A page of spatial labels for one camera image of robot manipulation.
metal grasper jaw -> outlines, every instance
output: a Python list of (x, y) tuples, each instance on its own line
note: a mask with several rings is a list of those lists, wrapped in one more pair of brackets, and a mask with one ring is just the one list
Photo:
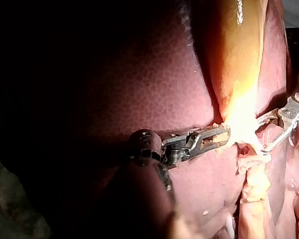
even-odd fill
[(170, 134), (162, 141), (161, 161), (169, 169), (178, 162), (193, 159), (205, 152), (224, 146), (230, 137), (230, 129), (212, 125), (186, 132)]
[(287, 104), (281, 109), (274, 109), (257, 119), (259, 127), (273, 120), (284, 131), (273, 142), (264, 145), (264, 148), (261, 150), (264, 155), (272, 152), (296, 128), (299, 122), (299, 92), (296, 92), (293, 97), (288, 97)]

